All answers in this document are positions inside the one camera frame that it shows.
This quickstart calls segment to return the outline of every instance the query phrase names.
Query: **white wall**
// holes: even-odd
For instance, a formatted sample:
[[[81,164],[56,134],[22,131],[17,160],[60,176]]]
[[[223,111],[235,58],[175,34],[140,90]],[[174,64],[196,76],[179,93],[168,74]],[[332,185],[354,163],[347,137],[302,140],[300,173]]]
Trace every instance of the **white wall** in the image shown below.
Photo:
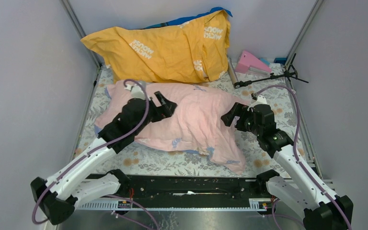
[[[30,182],[70,160],[95,71],[58,0],[0,0],[0,230],[38,228]]]
[[[326,1],[296,53],[322,171],[353,200],[353,229],[368,229],[368,1]]]
[[[229,55],[286,57],[316,0],[70,0],[87,34],[109,27],[139,29],[213,7],[232,12]]]

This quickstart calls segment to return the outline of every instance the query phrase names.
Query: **black tripod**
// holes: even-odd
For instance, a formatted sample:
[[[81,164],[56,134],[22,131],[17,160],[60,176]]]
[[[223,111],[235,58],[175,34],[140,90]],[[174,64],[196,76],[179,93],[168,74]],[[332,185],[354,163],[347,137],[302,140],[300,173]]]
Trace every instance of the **black tripod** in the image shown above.
[[[274,75],[274,73],[270,73],[270,77],[268,77],[268,78],[262,78],[262,79],[258,79],[258,80],[240,81],[238,83],[235,83],[235,88],[248,86],[248,85],[250,85],[252,83],[259,82],[259,81],[273,80],[273,79],[278,79],[278,78],[282,78],[282,77],[287,78],[289,82],[291,82],[290,78],[293,78],[293,79],[296,79],[296,80],[299,80],[299,81],[308,83],[308,81],[298,78],[298,72],[297,72],[297,70],[293,66],[293,61],[294,61],[294,58],[295,57],[296,57],[296,54],[293,55],[293,59],[291,60],[290,65],[288,66],[288,68],[287,69],[284,68],[284,73],[283,74],[281,74],[281,75]]]

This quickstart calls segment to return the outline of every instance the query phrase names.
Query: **pink pillowcase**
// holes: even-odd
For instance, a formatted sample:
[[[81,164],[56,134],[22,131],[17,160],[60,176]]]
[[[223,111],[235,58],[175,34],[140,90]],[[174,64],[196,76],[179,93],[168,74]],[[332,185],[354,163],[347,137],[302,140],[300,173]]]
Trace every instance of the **pink pillowcase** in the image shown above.
[[[107,90],[111,103],[95,121],[101,129],[132,98],[124,89],[123,81],[107,85]],[[177,108],[172,117],[149,123],[135,137],[136,142],[164,151],[196,150],[208,155],[212,162],[242,174],[245,156],[236,146],[235,128],[225,126],[220,118],[235,102],[248,104],[248,101],[219,89],[180,83],[151,83],[146,91],[156,106],[160,103],[154,92],[160,91],[168,100],[177,103]]]

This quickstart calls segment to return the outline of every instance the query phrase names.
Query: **floral pattern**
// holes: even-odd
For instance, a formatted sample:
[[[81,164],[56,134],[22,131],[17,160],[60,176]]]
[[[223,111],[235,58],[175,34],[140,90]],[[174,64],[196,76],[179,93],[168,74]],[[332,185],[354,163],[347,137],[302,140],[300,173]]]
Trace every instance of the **floral pattern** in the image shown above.
[[[270,64],[270,68],[276,75],[282,74],[280,64]],[[252,74],[237,73],[237,75],[240,81],[261,78],[261,76],[255,76]],[[112,71],[110,69],[102,69],[99,84],[95,91],[75,155],[80,154],[95,139],[95,119],[105,111],[110,103],[110,99],[105,93],[105,85],[112,83]],[[266,86],[274,84],[285,85],[285,80],[277,79],[261,81],[249,85],[248,87],[235,89],[230,81],[228,73],[225,73],[221,78],[214,82],[205,82],[197,85],[218,88],[245,100],[249,100],[252,103],[252,92],[257,92]],[[267,102],[272,107],[276,116],[277,127],[284,130],[293,138],[297,126],[297,119],[293,108],[291,107],[291,100],[287,90],[271,88],[263,92],[263,96],[266,97]],[[246,157],[246,169],[240,176],[256,177],[256,175],[260,173],[274,169],[284,178],[290,177],[278,163],[271,159],[270,156],[259,147],[253,134],[236,131],[235,137],[238,147],[243,151]],[[297,143],[298,150],[302,156],[305,156],[303,146],[304,145],[299,139]],[[206,155],[183,151],[165,152],[151,149],[136,142],[127,146],[112,159],[104,162],[95,170],[95,173],[105,173],[112,169],[121,169],[126,174],[143,175],[239,176],[223,165],[217,165],[210,162]]]

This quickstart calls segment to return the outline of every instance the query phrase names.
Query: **yellow fabric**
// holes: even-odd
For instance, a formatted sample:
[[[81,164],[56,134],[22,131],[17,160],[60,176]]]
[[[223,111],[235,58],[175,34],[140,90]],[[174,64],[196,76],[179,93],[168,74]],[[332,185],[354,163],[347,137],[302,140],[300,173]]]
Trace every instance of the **yellow fabric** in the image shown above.
[[[179,26],[147,30],[120,27],[90,34],[81,41],[121,79],[147,82],[214,81],[228,69],[230,23],[225,11]]]

